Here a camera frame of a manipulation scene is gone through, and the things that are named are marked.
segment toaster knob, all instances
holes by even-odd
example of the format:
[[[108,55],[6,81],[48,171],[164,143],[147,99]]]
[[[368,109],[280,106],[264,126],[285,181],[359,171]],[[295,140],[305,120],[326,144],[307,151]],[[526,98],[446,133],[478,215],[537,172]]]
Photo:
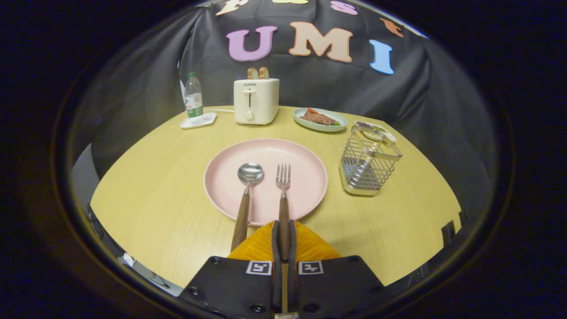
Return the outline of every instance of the toaster knob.
[[[252,111],[246,111],[244,113],[244,118],[251,121],[254,119],[254,113],[252,113]]]

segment fork handle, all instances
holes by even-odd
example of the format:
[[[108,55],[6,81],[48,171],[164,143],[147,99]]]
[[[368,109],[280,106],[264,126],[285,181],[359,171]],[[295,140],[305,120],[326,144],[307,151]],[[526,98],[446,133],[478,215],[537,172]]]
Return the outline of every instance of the fork handle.
[[[290,241],[289,206],[287,198],[282,197],[280,199],[280,216],[278,219],[278,252],[283,263],[287,263],[289,260]]]
[[[232,234],[232,245],[230,251],[233,251],[241,242],[246,239],[248,233],[248,208],[250,205],[250,194],[242,194],[238,216],[236,217],[236,225],[234,226],[234,234]]]

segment bottle label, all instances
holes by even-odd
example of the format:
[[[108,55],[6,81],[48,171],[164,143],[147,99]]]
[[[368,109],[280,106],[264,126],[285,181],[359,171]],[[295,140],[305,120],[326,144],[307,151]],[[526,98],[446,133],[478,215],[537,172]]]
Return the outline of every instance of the bottle label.
[[[185,97],[185,109],[189,117],[203,115],[203,101],[201,94],[194,94]]]

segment wooden table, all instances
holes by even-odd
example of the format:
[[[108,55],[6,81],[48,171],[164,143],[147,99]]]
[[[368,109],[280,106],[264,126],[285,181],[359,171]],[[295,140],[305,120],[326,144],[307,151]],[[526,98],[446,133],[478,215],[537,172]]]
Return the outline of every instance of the wooden table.
[[[92,209],[128,254],[185,287],[207,258],[230,253],[234,230],[235,222],[205,194],[206,165],[232,144],[270,137],[308,147],[327,168],[327,194],[300,222],[340,254],[360,255],[384,285],[443,248],[441,227],[453,220],[459,231],[460,207],[451,188],[427,158],[388,124],[342,114],[349,128],[355,120],[365,119],[384,126],[397,137],[403,153],[377,196],[357,197],[342,189],[338,171],[350,129],[309,130],[293,120],[294,109],[280,107],[274,122],[266,126],[237,124],[233,114],[219,113],[213,125],[189,130],[179,127],[187,116],[183,112],[116,161],[96,189]],[[249,227],[248,235],[255,229]]]

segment black cloth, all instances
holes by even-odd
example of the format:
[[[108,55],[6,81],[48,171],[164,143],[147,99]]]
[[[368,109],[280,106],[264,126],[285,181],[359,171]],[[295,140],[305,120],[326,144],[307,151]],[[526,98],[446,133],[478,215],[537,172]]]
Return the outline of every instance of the black cloth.
[[[125,46],[94,79],[77,113],[75,153],[92,142],[97,171],[104,175],[145,134],[183,112],[180,80],[185,83],[189,72],[197,72],[204,106],[231,105],[233,82],[246,78],[250,67],[266,66],[280,79],[280,105],[363,115],[394,127],[435,165],[474,219],[490,203],[497,170],[493,123],[482,96],[431,40],[403,26],[404,37],[395,35],[380,20],[388,18],[352,5],[358,15],[322,0],[249,1],[221,16],[215,14],[223,3],[179,12]],[[353,61],[319,57],[313,50],[309,56],[290,54],[295,28],[289,24],[295,21],[310,22],[323,35],[332,28],[352,32]],[[244,48],[254,51],[255,29],[262,26],[278,28],[270,53],[256,61],[233,60],[226,35],[249,30]],[[394,74],[370,67],[370,40],[392,47]]]

